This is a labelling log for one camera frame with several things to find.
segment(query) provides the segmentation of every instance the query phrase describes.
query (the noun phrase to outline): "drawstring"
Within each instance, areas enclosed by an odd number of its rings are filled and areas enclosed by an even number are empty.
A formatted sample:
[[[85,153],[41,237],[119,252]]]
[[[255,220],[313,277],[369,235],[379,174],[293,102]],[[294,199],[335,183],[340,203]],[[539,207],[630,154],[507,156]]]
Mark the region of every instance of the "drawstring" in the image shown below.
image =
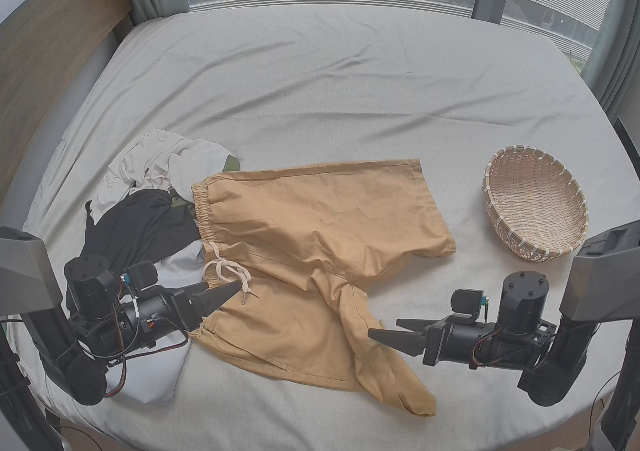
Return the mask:
[[[242,305],[244,305],[244,300],[246,299],[247,294],[253,295],[256,298],[260,298],[253,291],[251,291],[251,288],[249,287],[249,282],[251,281],[251,274],[249,273],[249,271],[241,264],[238,264],[235,261],[229,261],[221,257],[220,249],[218,248],[218,245],[216,245],[215,242],[209,241],[209,245],[211,245],[213,252],[216,254],[216,258],[212,259],[211,261],[209,261],[204,265],[204,268],[202,269],[202,278],[204,278],[204,274],[207,271],[207,268],[212,264],[215,264],[216,274],[218,275],[218,279],[223,280],[225,282],[231,282],[231,279],[222,275],[222,269],[227,268],[228,271],[233,273],[242,283],[242,291],[243,291]]]

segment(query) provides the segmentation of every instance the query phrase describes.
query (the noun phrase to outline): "tan shorts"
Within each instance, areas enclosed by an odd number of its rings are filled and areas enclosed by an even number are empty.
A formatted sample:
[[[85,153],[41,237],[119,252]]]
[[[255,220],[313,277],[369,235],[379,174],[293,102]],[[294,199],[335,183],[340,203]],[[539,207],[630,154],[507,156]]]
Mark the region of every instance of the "tan shorts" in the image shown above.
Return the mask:
[[[380,328],[365,290],[412,254],[456,245],[424,182],[419,160],[328,163],[224,172],[193,187],[206,258],[248,268],[252,291],[215,311],[194,337],[231,364],[322,387],[366,390],[417,415],[435,398]],[[215,268],[206,280],[216,285]]]

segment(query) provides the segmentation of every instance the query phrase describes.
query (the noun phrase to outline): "wicker basket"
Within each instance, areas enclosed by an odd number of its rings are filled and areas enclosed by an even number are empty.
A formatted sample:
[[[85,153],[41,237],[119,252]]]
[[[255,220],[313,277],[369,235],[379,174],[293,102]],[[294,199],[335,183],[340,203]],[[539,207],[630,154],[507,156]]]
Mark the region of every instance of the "wicker basket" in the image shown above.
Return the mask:
[[[580,247],[589,228],[578,182],[556,158],[526,145],[495,153],[484,170],[484,202],[511,251],[545,261]]]

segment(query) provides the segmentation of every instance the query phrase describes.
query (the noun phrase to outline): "floor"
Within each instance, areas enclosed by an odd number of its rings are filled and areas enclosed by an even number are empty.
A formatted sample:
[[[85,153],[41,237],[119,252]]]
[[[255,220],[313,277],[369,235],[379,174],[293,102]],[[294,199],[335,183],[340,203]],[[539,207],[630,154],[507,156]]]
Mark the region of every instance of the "floor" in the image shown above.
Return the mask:
[[[598,402],[593,411],[594,421],[596,421],[600,415],[601,410],[602,403]],[[82,429],[89,433],[89,435],[100,444],[102,451],[134,451],[132,448],[119,444],[115,440],[105,437],[89,428],[75,425],[69,421],[63,421],[62,424]],[[587,409],[554,430],[500,451],[551,451],[556,447],[579,450],[587,442],[588,430],[589,410]],[[73,451],[99,451],[98,447],[91,442],[91,439],[79,431],[63,428],[62,435],[64,435],[69,444],[71,444]],[[627,451],[640,451],[640,431],[635,431],[632,435],[627,446]]]

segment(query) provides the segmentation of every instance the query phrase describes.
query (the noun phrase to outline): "headboard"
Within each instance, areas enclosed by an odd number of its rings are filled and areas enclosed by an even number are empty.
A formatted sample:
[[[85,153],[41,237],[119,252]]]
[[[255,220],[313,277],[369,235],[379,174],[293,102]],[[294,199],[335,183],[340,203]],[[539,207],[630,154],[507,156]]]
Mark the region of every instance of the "headboard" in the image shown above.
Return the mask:
[[[131,0],[26,0],[0,23],[0,203],[40,120]]]

